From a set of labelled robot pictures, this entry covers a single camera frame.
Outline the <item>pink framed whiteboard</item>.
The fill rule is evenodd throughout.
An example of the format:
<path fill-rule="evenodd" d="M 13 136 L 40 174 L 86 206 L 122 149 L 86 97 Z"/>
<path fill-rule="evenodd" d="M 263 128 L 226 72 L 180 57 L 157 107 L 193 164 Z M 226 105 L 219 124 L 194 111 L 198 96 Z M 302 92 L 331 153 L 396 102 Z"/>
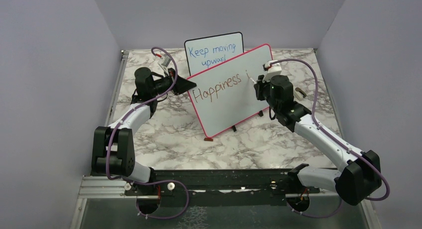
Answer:
<path fill-rule="evenodd" d="M 188 96 L 206 137 L 213 138 L 268 108 L 256 99 L 249 77 L 256 81 L 271 60 L 271 46 L 262 44 L 188 77 L 197 84 Z"/>

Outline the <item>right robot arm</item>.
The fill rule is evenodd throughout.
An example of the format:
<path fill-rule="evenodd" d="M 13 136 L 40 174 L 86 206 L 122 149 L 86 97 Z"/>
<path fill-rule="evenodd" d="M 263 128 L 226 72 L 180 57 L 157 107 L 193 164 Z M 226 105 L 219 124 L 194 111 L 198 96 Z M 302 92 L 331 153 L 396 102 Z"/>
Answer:
<path fill-rule="evenodd" d="M 287 76 L 277 75 L 265 81 L 264 75 L 260 75 L 254 89 L 257 100 L 268 103 L 271 120 L 276 119 L 305 138 L 336 167 L 297 166 L 288 173 L 287 186 L 292 192 L 298 193 L 305 187 L 325 189 L 355 206 L 381 187 L 379 156 L 372 150 L 364 152 L 354 147 L 325 128 L 308 108 L 294 100 L 293 85 Z"/>

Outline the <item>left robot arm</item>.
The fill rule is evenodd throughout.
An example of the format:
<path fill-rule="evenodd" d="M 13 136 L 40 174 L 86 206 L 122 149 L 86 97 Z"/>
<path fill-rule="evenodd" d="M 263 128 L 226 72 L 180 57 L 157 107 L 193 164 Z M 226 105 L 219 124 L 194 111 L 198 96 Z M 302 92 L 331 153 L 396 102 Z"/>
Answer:
<path fill-rule="evenodd" d="M 166 75 L 159 75 L 147 67 L 134 73 L 135 92 L 128 111 L 109 126 L 99 126 L 94 131 L 92 171 L 106 174 L 111 179 L 124 177 L 137 182 L 144 194 L 156 190 L 153 169 L 135 160 L 133 135 L 152 118 L 159 98 L 168 94 L 180 95 L 195 88 L 196 83 L 180 77 L 169 68 Z"/>

